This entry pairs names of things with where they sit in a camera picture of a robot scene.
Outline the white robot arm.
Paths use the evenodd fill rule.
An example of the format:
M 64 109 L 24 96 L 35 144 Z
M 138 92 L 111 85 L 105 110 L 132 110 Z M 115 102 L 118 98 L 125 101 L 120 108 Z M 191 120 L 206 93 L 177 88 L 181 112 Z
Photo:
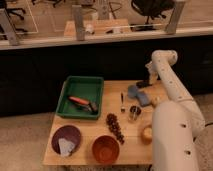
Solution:
M 204 116 L 171 66 L 174 50 L 155 50 L 147 68 L 158 75 L 168 95 L 152 116 L 152 159 L 154 171 L 199 171 L 194 139 L 205 128 Z

